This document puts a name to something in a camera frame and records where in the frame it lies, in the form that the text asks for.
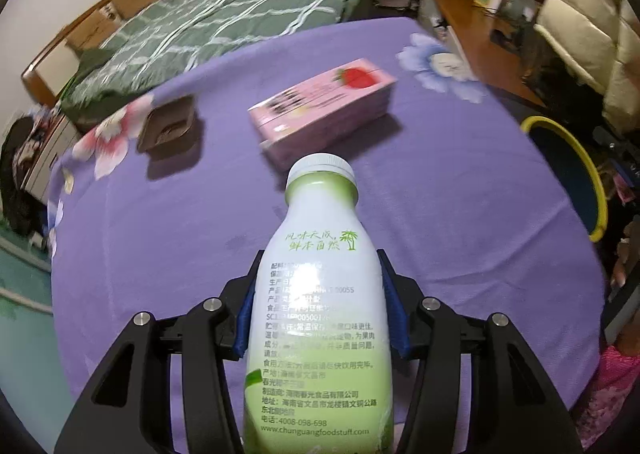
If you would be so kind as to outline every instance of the purple tablecloth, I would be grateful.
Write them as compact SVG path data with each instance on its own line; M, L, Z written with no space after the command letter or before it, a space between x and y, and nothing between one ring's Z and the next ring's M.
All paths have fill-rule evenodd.
M353 165L358 214L374 244L400 274L457 312L507 313L564 402L574 403L598 362L603 304L587 232L544 159L495 99L469 102L464 98L473 95L457 91L456 81L434 86L399 65L396 54L419 32L406 18L327 26L245 47L163 84L155 105L195 96L204 129L193 166L149 167L134 140L100 179L94 157L61 160L51 189L59 208L52 289L74 394L133 314L165 318L219 294L228 279L247 272L280 225L287 211L283 177L261 155L247 108L364 57L398 78L390 115L330 151ZM62 167L73 176L71 194L62 187ZM244 368L226 365L239 423ZM177 384L174 377L174 391ZM394 387L399 422L410 398L407 370L397 370ZM462 401L464 408L466 387Z

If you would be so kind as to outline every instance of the blue gripper pad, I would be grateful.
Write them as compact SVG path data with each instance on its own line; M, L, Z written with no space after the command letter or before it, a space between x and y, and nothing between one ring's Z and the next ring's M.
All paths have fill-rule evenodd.
M246 291L246 297L236 318L236 340L233 351L239 357L244 356L244 352L249 347L249 328L251 325L251 310L254 306L255 279Z
M409 340L409 316L404 312L400 296L391 279L385 263L380 260L382 267L382 285L385 289L386 320L389 326L389 342L401 358L408 358L411 351Z

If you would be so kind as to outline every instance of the pink lace cloth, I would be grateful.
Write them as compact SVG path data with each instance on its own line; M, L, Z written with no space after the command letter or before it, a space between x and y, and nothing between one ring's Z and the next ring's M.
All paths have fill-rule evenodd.
M625 357L609 346L600 355L586 392L588 401L576 420L582 447L590 447L616 418L640 374L640 357Z

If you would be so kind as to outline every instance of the down jacket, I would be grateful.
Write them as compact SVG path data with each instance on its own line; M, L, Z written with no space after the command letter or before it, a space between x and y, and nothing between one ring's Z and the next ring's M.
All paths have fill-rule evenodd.
M640 58L626 0L545 0L535 29L567 67L604 96L604 118L619 133L640 129L640 92L624 65Z

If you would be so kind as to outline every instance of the palm tree logo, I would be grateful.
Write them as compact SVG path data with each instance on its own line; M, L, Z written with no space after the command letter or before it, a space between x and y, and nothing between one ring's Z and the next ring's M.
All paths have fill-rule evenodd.
M352 230L345 230L340 235L340 240L341 241L345 241L349 245L349 250L355 250L356 249L356 239L357 238L358 238L358 235L355 232L353 232Z

